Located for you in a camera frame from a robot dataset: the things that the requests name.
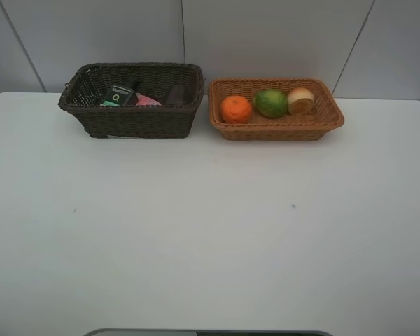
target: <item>pink object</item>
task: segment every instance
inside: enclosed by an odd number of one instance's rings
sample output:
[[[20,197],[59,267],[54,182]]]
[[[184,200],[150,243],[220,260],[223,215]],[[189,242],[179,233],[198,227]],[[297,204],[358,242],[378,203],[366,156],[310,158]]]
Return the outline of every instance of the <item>pink object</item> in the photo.
[[[143,96],[142,94],[136,93],[137,97],[139,98],[139,102],[137,106],[145,106],[145,105],[161,105],[157,100],[154,100],[150,97]]]

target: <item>light brown wicker basket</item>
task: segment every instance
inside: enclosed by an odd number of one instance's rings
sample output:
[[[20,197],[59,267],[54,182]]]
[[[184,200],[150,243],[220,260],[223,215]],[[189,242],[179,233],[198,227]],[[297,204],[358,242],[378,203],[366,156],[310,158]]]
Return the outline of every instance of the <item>light brown wicker basket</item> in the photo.
[[[311,90],[315,97],[314,108],[306,115],[269,119],[254,111],[247,124],[227,124],[221,118],[221,102],[228,96],[239,95],[252,102],[264,89],[278,89],[287,95],[301,87]],[[229,140],[315,141],[344,124],[344,116],[325,84],[307,78],[214,80],[209,86],[209,115],[210,123]]]

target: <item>wall seam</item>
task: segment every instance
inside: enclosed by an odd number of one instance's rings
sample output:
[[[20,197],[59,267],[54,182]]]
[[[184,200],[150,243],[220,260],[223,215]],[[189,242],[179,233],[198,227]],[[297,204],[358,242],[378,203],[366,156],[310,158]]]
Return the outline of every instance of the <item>wall seam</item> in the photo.
[[[8,22],[8,25],[11,28],[11,31],[13,32],[15,39],[19,43],[19,46],[21,47],[25,57],[27,58],[27,61],[30,65],[30,67],[31,67],[31,70],[34,72],[34,75],[36,76],[37,81],[39,82],[39,85],[41,86],[41,88],[44,92],[47,92],[47,89],[45,88],[45,85],[43,84],[42,79],[39,76],[39,73],[37,72],[36,67],[34,66],[34,63],[31,60],[31,57],[29,56],[29,54],[27,52],[27,49],[25,48],[25,45],[23,44],[22,39],[20,38],[19,34],[17,33],[17,30],[15,29],[14,24],[11,21],[11,18],[9,17],[8,12],[6,11],[5,6],[2,4],[1,0],[0,0],[0,9],[1,9],[1,12],[3,13],[3,15],[5,16],[6,21]]]
[[[347,64],[349,63],[350,57],[351,57],[351,55],[353,54],[353,51],[354,51],[354,49],[355,49],[355,47],[356,47],[356,44],[357,44],[357,42],[358,42],[359,38],[361,37],[361,34],[363,33],[364,27],[365,27],[365,25],[366,25],[367,21],[369,20],[369,15],[370,15],[370,13],[372,12],[372,9],[373,9],[373,6],[375,5],[375,2],[376,2],[376,0],[373,0],[372,5],[370,6],[369,11],[367,12],[367,15],[365,16],[365,19],[364,19],[363,25],[362,25],[362,26],[361,26],[361,28],[359,29],[358,35],[357,35],[357,37],[356,37],[356,40],[355,40],[355,42],[353,43],[353,46],[352,46],[352,47],[351,47],[351,49],[350,49],[349,56],[347,57],[347,60],[345,61],[345,64],[344,64],[344,67],[342,67],[341,74],[339,75],[339,78],[338,78],[338,79],[337,79],[337,81],[336,81],[335,87],[333,88],[333,91],[332,91],[332,94],[333,94],[333,95],[335,94],[335,91],[336,91],[337,85],[338,85],[338,84],[339,84],[339,82],[341,81],[341,77],[342,77],[342,75],[344,74],[344,70],[345,70],[345,68],[347,67]]]
[[[181,11],[182,11],[182,44],[183,44],[183,63],[187,63],[187,57],[185,52],[185,22],[183,21],[183,0],[181,0]]]

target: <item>white wall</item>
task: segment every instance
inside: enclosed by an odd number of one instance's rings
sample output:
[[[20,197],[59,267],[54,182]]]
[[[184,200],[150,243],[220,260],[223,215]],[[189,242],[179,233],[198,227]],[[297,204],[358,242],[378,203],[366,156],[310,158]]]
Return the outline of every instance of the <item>white wall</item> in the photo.
[[[336,97],[420,99],[420,0],[377,0]]]
[[[207,79],[313,77],[333,89],[372,0],[183,0],[185,56]]]
[[[3,0],[47,91],[95,62],[183,62],[181,0]]]
[[[42,87],[0,9],[0,93],[5,91],[40,92]]]
[[[420,99],[420,0],[376,0],[348,62],[372,0],[3,4],[50,92],[63,90],[87,63],[186,59],[203,68],[207,83],[227,76],[308,76],[332,89],[339,80],[336,97]],[[0,9],[0,92],[42,90]]]

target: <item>onion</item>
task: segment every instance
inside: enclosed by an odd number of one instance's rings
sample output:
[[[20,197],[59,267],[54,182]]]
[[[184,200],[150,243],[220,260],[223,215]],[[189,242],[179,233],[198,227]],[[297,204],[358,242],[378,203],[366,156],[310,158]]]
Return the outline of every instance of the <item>onion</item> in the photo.
[[[314,106],[314,94],[304,87],[299,87],[289,92],[288,103],[290,114],[306,114]]]

